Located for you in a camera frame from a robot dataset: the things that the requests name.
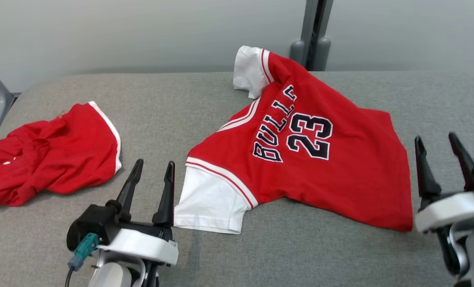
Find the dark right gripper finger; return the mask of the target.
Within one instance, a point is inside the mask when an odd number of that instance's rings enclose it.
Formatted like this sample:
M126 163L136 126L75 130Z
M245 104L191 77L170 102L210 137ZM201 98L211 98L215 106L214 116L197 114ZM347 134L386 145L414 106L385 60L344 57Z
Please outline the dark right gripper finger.
M441 199L441 186L435 181L427 162L427 151L421 136L414 139L415 161L417 166L418 193L421 198L420 210Z
M464 190L474 191L474 160L465 149L455 132L448 134L452 152L457 157L464 178Z

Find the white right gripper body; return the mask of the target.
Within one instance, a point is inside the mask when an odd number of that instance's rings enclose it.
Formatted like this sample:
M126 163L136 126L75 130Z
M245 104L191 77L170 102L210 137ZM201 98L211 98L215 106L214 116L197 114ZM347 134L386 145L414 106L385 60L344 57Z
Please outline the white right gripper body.
M474 192L457 193L431 203L414 218L419 233L454 224L459 230L474 228Z

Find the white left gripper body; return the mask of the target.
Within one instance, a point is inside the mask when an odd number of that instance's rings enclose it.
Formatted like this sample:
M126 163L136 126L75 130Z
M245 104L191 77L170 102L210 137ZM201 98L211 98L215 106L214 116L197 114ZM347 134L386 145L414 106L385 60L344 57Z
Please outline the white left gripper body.
M147 259L167 266L178 262L178 244L170 226L145 223L121 223L108 244L99 243L97 249Z

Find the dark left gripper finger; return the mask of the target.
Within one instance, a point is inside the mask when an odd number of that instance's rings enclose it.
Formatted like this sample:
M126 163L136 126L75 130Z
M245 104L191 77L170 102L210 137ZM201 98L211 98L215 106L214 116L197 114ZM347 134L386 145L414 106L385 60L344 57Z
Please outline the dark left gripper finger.
M175 162L169 161L164 175L164 189L152 223L160 227L173 227L175 198Z
M142 169L144 165L143 159L138 159L135 162L127 180L125 181L117 199L114 202L117 211L118 222L130 222L132 216L130 208L132 205L136 185L140 182L142 176Z

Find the red shorts with white stripe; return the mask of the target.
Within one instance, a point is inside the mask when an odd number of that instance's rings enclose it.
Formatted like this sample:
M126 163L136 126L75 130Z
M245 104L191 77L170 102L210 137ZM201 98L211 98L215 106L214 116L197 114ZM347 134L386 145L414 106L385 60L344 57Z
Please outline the red shorts with white stripe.
M120 134L94 101L18 127L0 140L0 206L106 183L122 167L121 149Z

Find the red white number 23 jersey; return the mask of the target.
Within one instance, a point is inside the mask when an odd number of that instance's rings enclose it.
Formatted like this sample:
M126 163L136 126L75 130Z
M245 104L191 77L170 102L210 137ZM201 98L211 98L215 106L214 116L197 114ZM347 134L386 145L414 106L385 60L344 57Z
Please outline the red white number 23 jersey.
M258 47L238 50L233 86L253 101L188 153L175 227L240 234L246 211L290 198L411 231L408 156L389 113Z

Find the grey partition post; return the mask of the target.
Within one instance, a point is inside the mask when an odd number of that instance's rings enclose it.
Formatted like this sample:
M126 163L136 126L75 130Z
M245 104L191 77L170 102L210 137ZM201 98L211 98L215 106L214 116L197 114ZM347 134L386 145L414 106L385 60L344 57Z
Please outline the grey partition post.
M334 0L306 0L300 40L290 46L290 59L309 71L325 71L331 40L326 36Z

